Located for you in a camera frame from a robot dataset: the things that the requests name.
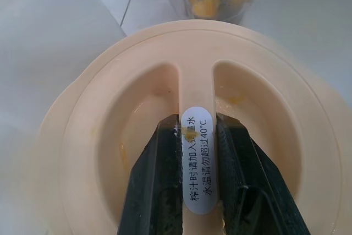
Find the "cream blender lid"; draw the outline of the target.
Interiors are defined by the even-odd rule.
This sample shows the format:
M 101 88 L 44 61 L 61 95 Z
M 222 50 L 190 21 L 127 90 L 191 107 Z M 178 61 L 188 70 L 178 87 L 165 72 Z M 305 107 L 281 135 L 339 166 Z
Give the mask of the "cream blender lid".
M 313 235 L 352 235 L 352 108 L 271 39 L 210 20 L 124 38 L 55 100 L 39 136 L 49 235 L 113 235 L 143 144 L 192 106 L 247 127 Z

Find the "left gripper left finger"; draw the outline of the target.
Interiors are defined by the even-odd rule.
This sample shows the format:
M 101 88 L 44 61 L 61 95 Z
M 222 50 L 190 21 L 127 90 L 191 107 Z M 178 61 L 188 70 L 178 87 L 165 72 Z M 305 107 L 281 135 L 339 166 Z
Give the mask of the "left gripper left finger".
M 118 235 L 182 235 L 179 116 L 161 120 L 132 167 Z

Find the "yellow mango chunk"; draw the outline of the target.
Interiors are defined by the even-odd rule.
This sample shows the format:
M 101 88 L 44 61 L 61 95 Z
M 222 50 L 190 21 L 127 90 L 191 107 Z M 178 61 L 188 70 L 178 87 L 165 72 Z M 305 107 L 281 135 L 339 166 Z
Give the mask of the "yellow mango chunk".
M 200 18 L 215 18 L 217 16 L 220 0 L 197 0 L 192 5 L 193 15 Z

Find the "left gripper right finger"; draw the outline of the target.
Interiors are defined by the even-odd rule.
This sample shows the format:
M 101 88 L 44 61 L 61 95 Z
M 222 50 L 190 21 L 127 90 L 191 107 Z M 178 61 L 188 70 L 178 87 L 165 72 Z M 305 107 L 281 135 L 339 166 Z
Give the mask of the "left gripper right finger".
M 225 235 L 310 235 L 278 167 L 239 120 L 220 113 L 217 164 Z

